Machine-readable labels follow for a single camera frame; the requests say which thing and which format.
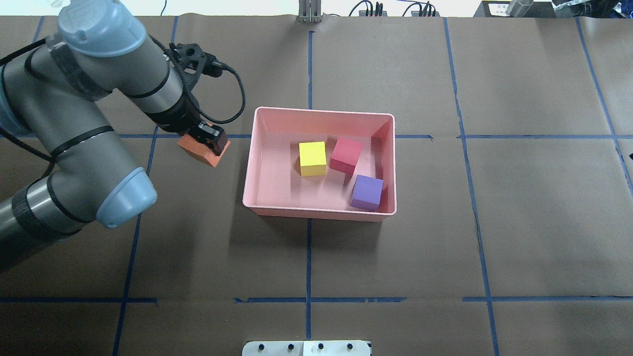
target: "pink plastic tray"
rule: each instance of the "pink plastic tray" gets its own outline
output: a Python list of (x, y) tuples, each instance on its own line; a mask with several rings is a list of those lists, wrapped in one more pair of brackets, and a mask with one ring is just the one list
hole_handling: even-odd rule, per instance
[[(360, 221), (394, 215), (394, 121), (381, 113), (258, 108), (242, 202), (259, 215)], [(327, 167), (325, 176), (301, 177), (299, 143), (325, 141), (329, 164), (339, 136), (363, 143), (354, 176)], [(376, 212), (349, 205), (357, 174), (384, 180)]]

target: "foam cube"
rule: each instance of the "foam cube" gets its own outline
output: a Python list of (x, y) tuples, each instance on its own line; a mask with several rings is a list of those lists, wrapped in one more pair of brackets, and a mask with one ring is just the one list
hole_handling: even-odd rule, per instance
[(299, 164), (301, 177), (325, 175), (325, 142), (299, 143)]
[(192, 156), (200, 162), (208, 164), (214, 168), (218, 166), (220, 160), (222, 159), (222, 157), (224, 157), (224, 153), (227, 151), (230, 145), (231, 141), (227, 141), (222, 154), (220, 154), (220, 156), (216, 156), (209, 147), (199, 143), (198, 141), (196, 141), (196, 139), (188, 134), (184, 134), (178, 140), (178, 146), (184, 149), (189, 156)]
[(330, 157), (330, 168), (345, 174), (354, 174), (361, 151), (363, 151), (362, 143), (339, 137)]
[(382, 195), (382, 179), (366, 177), (364, 175), (356, 176), (354, 184), (354, 192), (352, 193), (351, 206), (359, 209), (376, 211), (380, 205), (380, 196)]

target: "yellow cube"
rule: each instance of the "yellow cube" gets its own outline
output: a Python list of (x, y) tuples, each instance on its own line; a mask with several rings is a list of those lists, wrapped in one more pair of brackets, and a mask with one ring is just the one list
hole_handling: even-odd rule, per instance
[(325, 142), (299, 143), (299, 164), (301, 177), (325, 175)]

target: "orange block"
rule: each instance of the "orange block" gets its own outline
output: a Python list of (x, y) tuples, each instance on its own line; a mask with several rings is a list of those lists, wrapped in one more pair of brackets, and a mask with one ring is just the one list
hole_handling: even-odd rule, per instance
[(226, 153), (230, 145), (231, 141), (227, 141), (222, 154), (220, 156), (216, 156), (209, 147), (199, 143), (193, 137), (187, 134), (183, 135), (178, 140), (178, 146), (184, 149), (185, 152), (189, 154), (189, 156), (192, 156), (200, 162), (208, 164), (214, 168), (218, 166), (218, 163), (220, 163), (220, 160), (222, 159), (222, 157), (224, 157), (224, 153)]

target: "purple cube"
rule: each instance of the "purple cube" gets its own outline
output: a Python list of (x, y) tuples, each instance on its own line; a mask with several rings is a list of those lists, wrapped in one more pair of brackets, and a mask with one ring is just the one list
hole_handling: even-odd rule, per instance
[(382, 179), (365, 177), (359, 174), (356, 176), (354, 193), (352, 193), (352, 202), (350, 205), (355, 208), (374, 212), (380, 205), (381, 195)]

